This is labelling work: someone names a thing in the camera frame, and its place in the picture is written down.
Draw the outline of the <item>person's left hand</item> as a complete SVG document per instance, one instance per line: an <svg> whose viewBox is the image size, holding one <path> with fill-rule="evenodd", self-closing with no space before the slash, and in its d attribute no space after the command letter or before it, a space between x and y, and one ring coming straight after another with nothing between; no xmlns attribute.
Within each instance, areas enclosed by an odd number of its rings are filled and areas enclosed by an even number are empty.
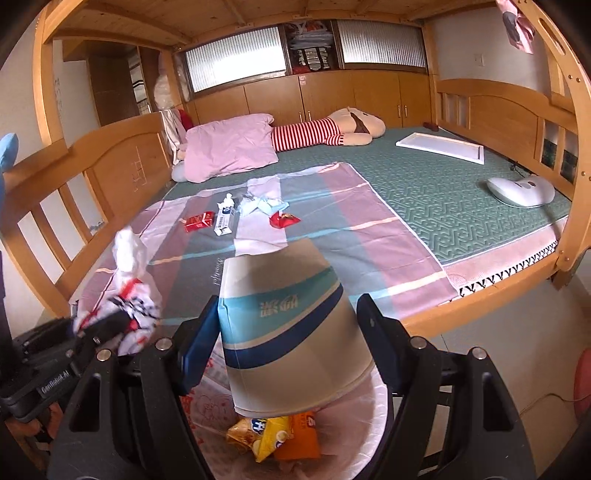
<svg viewBox="0 0 591 480"><path fill-rule="evenodd" d="M4 424L21 447L25 455L41 469L47 463L48 456L42 451L49 451L50 444L56 438L63 418L63 411L58 402L52 403L41 414L42 419L34 418L30 422L21 422L14 418L7 419ZM42 442L42 447L37 446L34 437L40 433L47 433L50 440Z"/></svg>

